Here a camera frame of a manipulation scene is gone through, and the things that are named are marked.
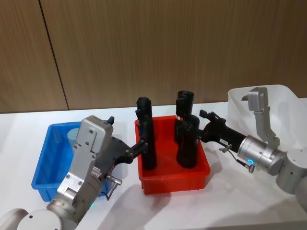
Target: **black cable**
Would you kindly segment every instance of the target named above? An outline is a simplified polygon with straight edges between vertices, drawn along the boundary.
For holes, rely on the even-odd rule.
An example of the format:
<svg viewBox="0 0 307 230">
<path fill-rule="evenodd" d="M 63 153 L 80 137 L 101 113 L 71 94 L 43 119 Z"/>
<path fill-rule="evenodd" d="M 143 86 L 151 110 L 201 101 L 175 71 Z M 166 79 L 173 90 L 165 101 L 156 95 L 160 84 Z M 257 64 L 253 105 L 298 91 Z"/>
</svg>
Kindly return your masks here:
<svg viewBox="0 0 307 230">
<path fill-rule="evenodd" d="M 109 200 L 109 196 L 105 193 L 105 192 L 101 192 L 102 194 L 104 194 L 106 196 L 106 200 Z"/>
<path fill-rule="evenodd" d="M 227 150 L 231 155 L 232 155 L 232 157 L 237 161 L 237 159 L 235 158 L 235 156 L 232 154 L 232 152 L 231 151 L 229 151 L 229 150 Z"/>
<path fill-rule="evenodd" d="M 247 164 L 243 161 L 240 161 L 239 159 L 235 158 L 235 156 L 232 154 L 231 151 L 227 150 L 227 152 L 229 152 L 231 154 L 231 156 L 236 160 L 236 162 L 238 162 L 239 164 L 241 164 L 243 167 L 245 167 Z"/>
</svg>

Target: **black cylindrical object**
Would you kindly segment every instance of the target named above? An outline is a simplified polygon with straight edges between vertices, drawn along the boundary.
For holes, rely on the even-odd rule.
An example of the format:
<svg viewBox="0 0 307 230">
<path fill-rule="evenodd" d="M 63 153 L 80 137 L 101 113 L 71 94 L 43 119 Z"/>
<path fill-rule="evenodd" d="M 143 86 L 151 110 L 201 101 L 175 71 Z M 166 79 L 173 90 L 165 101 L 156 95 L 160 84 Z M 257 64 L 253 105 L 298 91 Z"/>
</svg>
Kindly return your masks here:
<svg viewBox="0 0 307 230">
<path fill-rule="evenodd" d="M 210 120 L 202 131 L 201 141 L 205 143 L 215 141 L 225 147 L 230 144 L 230 150 L 238 152 L 246 136 L 227 127 L 225 119 L 218 117 L 216 114 L 210 117 L 211 115 L 212 113 L 208 114 L 206 111 L 200 110 L 200 116 Z"/>
<path fill-rule="evenodd" d="M 182 137 L 182 121 L 187 115 L 191 115 L 194 93 L 179 91 L 176 100 L 175 141 L 180 144 Z"/>
<path fill-rule="evenodd" d="M 193 168 L 197 164 L 198 128 L 200 120 L 187 115 L 182 122 L 182 139 L 178 148 L 177 162 L 184 168 Z"/>
<path fill-rule="evenodd" d="M 151 170 L 157 166 L 152 102 L 147 97 L 140 97 L 136 104 L 137 110 L 135 113 L 139 120 L 140 138 L 148 143 L 147 151 L 142 152 L 142 167 L 143 169 Z"/>
</svg>

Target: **metal bracket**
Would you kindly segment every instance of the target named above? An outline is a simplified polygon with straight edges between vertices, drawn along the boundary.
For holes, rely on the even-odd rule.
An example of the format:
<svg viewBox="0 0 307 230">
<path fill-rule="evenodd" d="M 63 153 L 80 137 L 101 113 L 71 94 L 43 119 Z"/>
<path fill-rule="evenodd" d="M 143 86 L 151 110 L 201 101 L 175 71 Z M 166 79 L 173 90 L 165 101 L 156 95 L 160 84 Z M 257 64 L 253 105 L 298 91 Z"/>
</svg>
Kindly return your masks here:
<svg viewBox="0 0 307 230">
<path fill-rule="evenodd" d="M 254 111 L 258 136 L 268 143 L 269 148 L 277 149 L 280 140 L 271 129 L 267 88 L 256 87 L 248 92 L 248 108 Z"/>
<path fill-rule="evenodd" d="M 219 151 L 222 151 L 223 153 L 226 153 L 228 150 L 231 150 L 232 145 L 228 144 L 225 148 L 220 148 Z"/>
<path fill-rule="evenodd" d="M 107 178 L 107 180 L 109 180 L 109 181 L 111 181 L 111 182 L 114 183 L 114 184 L 113 184 L 113 187 L 112 187 L 112 189 L 111 189 L 111 191 L 109 192 L 109 194 L 106 194 L 106 200 L 109 200 L 109 199 L 111 198 L 111 196 L 112 196 L 114 190 L 117 188 L 117 186 L 118 186 L 118 185 L 121 185 L 122 180 L 117 179 L 117 178 L 115 178 L 115 177 L 113 177 L 113 176 L 110 176 L 110 175 L 106 176 L 106 178 Z"/>
<path fill-rule="evenodd" d="M 113 127 L 95 116 L 83 119 L 73 146 L 74 156 L 69 172 L 60 184 L 57 193 L 73 205 L 84 181 L 91 175 L 99 177 L 99 169 L 94 167 L 96 159 L 107 148 Z"/>
</svg>

